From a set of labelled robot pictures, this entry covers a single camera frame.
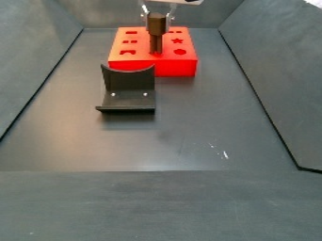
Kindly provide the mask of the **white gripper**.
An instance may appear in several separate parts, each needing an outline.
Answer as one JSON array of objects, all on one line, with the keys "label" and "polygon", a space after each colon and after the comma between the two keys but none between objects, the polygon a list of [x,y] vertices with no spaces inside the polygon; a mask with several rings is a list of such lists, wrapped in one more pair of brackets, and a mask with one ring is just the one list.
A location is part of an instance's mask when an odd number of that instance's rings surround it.
[{"label": "white gripper", "polygon": [[[144,0],[144,1],[197,6],[203,3],[204,0]],[[168,32],[171,22],[175,19],[173,14],[176,11],[176,6],[177,5],[169,5],[169,11],[165,13],[165,32]],[[145,30],[148,29],[148,14],[149,14],[149,10],[145,4],[140,4],[140,17],[144,21]]]}]

